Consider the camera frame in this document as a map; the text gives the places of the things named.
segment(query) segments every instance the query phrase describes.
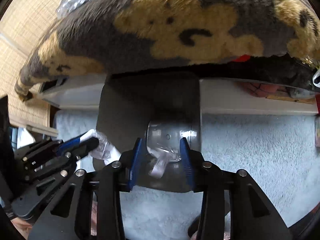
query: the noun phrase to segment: black spot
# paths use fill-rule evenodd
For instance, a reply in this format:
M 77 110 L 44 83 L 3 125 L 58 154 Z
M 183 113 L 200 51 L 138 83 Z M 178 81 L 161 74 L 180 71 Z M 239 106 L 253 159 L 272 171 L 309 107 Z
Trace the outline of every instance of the black spot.
M 315 36 L 318 37 L 318 23 L 314 19 L 314 17 L 309 13 L 307 10 L 302 10 L 300 12 L 300 26 L 302 28 L 305 28 L 310 22 L 312 24 L 313 32 L 315 33 Z
M 173 21 L 174 21 L 173 17 L 167 18 L 167 24 L 171 24 L 171 23 L 173 23 Z
M 125 17 L 123 20 L 124 25 L 126 26 L 130 26 L 131 25 L 131 21 L 129 17 Z
M 59 66 L 57 67 L 57 71 L 62 72 L 64 68 L 65 68 L 65 69 L 71 69 L 71 67 L 69 67 L 69 66 L 67 66 L 67 65 L 59 65 Z
M 212 36 L 211 32 L 205 29 L 186 29 L 179 34 L 179 39 L 186 46 L 194 46 L 195 42 L 191 39 L 193 35 Z
M 171 5 L 170 5 L 169 2 L 166 2 L 166 3 L 164 4 L 164 7 L 168 8 L 168 9 L 171 9 Z

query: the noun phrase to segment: plush toy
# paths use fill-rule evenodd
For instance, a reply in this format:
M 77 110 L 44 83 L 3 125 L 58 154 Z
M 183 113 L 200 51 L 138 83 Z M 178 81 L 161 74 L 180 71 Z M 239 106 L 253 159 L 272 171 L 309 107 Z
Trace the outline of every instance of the plush toy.
M 90 0 L 48 30 L 15 90 L 28 100 L 34 84 L 59 77 L 221 64 L 243 55 L 320 59 L 319 27 L 303 0 Z

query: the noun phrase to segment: metal screw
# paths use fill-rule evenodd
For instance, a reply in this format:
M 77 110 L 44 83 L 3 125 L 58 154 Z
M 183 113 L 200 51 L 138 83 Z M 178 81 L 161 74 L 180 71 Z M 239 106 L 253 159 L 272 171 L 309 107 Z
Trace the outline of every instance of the metal screw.
M 111 164 L 111 166 L 114 167 L 114 168 L 119 168 L 119 167 L 121 166 L 121 162 L 115 161 L 115 162 L 113 162 L 113 163 Z
M 68 175 L 68 172 L 67 172 L 66 170 L 62 170 L 62 171 L 60 172 L 60 175 L 61 175 L 62 177 L 66 177 L 66 176 Z
M 208 162 L 208 161 L 205 161 L 205 162 L 202 163 L 202 166 L 205 167 L 205 168 L 211 168 L 212 167 L 212 163 Z
M 39 171 L 39 170 L 42 170 L 43 169 L 43 165 L 41 165 L 40 167 L 34 169 L 35 172 Z
M 84 174 L 85 174 L 85 170 L 83 170 L 83 169 L 79 169 L 79 170 L 76 171 L 76 175 L 77 175 L 78 177 L 81 177 L 81 176 L 84 175 Z
M 238 171 L 238 174 L 241 176 L 241 177 L 245 177 L 248 175 L 248 173 L 245 171 L 245 170 L 239 170 Z

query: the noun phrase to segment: bolt head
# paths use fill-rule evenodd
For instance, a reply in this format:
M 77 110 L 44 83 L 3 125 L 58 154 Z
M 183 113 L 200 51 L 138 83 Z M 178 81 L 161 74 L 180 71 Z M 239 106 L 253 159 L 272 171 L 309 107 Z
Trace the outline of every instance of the bolt head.
M 62 177 L 66 177 L 66 176 L 68 175 L 68 172 L 67 172 L 66 170 L 62 170 L 62 171 L 60 172 L 60 175 L 61 175 Z
M 79 169 L 79 170 L 76 171 L 76 175 L 77 175 L 78 177 L 81 177 L 81 176 L 83 176 L 84 174 L 85 174 L 85 170 L 83 170 L 83 169 Z
M 115 161 L 115 162 L 113 162 L 113 163 L 111 164 L 111 166 L 112 166 L 113 168 L 119 168 L 119 167 L 121 166 L 121 162 L 120 162 L 120 161 Z
M 209 161 L 205 161 L 205 162 L 203 162 L 202 163 L 202 166 L 204 167 L 204 168 L 211 168 L 212 167 L 212 163 L 211 162 L 209 162 Z
M 245 171 L 245 170 L 239 170 L 238 171 L 238 174 L 241 176 L 241 177 L 245 177 L 248 175 L 248 173 Z

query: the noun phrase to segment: floor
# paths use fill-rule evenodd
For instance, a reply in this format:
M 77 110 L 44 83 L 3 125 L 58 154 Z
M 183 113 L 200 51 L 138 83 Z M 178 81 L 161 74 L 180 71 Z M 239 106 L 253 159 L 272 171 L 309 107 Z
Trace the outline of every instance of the floor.
M 98 112 L 59 111 L 59 138 L 95 128 Z M 246 169 L 275 205 L 287 226 L 320 202 L 320 157 L 314 147 L 314 117 L 204 115 L 202 153 L 221 169 Z M 93 169 L 90 159 L 82 168 Z M 188 239 L 187 228 L 201 209 L 201 193 L 170 193 L 134 187 L 121 194 L 130 240 Z M 226 217 L 226 230 L 230 217 Z

